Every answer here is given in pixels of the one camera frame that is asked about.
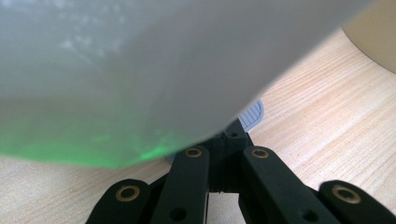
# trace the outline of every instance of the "metal ring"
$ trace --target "metal ring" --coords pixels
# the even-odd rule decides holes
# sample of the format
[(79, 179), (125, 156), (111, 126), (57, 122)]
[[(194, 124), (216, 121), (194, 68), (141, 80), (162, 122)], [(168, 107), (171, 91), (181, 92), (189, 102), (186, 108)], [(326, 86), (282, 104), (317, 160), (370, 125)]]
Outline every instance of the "metal ring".
[(268, 158), (270, 156), (270, 154), (266, 150), (261, 149), (261, 148), (254, 148), (253, 150), (251, 150), (251, 154), (254, 157), (257, 157), (257, 158), (260, 158), (260, 159), (265, 159), (265, 158)]
[[(127, 197), (122, 196), (122, 192), (125, 191), (126, 189), (133, 189), (134, 193)], [(138, 186), (135, 185), (122, 186), (119, 190), (117, 190), (116, 199), (122, 203), (128, 203), (130, 201), (135, 200), (137, 196), (139, 196), (139, 193), (140, 193), (140, 189)]]
[(192, 147), (192, 148), (189, 148), (186, 151), (184, 151), (184, 155), (186, 155), (187, 157), (197, 158), (202, 155), (202, 151), (198, 148)]
[[(346, 191), (352, 195), (352, 197), (346, 197), (342, 194), (340, 194), (340, 191)], [(357, 192), (355, 192), (352, 189), (348, 189), (346, 187), (343, 187), (341, 185), (334, 185), (332, 187), (332, 194), (337, 197), (339, 200), (344, 201), (346, 203), (360, 203), (361, 202), (361, 196)]]

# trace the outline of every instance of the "round beige container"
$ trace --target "round beige container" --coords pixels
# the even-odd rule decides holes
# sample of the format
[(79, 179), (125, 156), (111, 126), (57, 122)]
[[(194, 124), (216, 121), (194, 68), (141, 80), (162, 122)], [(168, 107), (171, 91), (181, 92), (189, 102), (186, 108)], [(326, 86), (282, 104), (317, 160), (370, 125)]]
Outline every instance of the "round beige container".
[(368, 57), (396, 73), (396, 1), (375, 1), (344, 27), (349, 39)]

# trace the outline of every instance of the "table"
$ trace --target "table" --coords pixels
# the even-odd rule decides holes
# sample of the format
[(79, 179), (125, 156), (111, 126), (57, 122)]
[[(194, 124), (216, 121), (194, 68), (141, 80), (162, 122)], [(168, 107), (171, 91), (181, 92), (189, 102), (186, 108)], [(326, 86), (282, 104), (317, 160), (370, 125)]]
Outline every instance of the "table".
[[(396, 75), (338, 30), (262, 96), (250, 131), (303, 182), (350, 182), (396, 214)], [(0, 159), (0, 223), (83, 223), (103, 193), (125, 179), (148, 183), (165, 159), (119, 170)], [(208, 223), (244, 223), (235, 194), (211, 194)]]

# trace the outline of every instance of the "round hole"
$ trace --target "round hole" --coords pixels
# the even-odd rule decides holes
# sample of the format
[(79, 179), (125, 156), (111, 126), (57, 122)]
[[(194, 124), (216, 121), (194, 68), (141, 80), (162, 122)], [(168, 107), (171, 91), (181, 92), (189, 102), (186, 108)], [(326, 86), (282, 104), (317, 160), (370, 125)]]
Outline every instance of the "round hole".
[(318, 215), (309, 209), (300, 210), (300, 217), (309, 221), (309, 222), (316, 222), (318, 221)]
[(190, 148), (190, 149), (187, 149), (184, 152), (184, 155), (186, 155), (187, 157), (195, 158), (195, 157), (201, 156), (202, 155), (202, 151), (200, 149), (198, 149), (198, 148)]
[(140, 189), (134, 185), (122, 186), (116, 192), (116, 199), (122, 203), (128, 203), (137, 198), (140, 193)]
[(344, 201), (346, 203), (360, 203), (361, 202), (361, 196), (352, 189), (348, 189), (346, 187), (343, 187), (341, 185), (334, 185), (332, 187), (332, 194), (340, 199), (341, 201)]
[(169, 213), (169, 217), (174, 221), (181, 221), (187, 216), (186, 209), (184, 208), (175, 208)]
[(260, 158), (260, 159), (265, 159), (267, 158), (270, 154), (261, 148), (254, 148), (251, 153), (253, 154), (254, 157)]

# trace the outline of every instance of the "wooden table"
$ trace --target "wooden table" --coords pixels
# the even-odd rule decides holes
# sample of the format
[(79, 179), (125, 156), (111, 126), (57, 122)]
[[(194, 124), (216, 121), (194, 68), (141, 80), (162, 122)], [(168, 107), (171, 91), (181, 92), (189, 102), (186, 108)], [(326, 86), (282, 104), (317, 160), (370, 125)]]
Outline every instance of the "wooden table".
[[(396, 75), (338, 31), (263, 96), (250, 135), (306, 185), (341, 179), (396, 214)], [(121, 170), (0, 159), (0, 223), (83, 223), (106, 189), (125, 178), (152, 182), (166, 160)], [(211, 194), (208, 223), (244, 223), (237, 195)]]

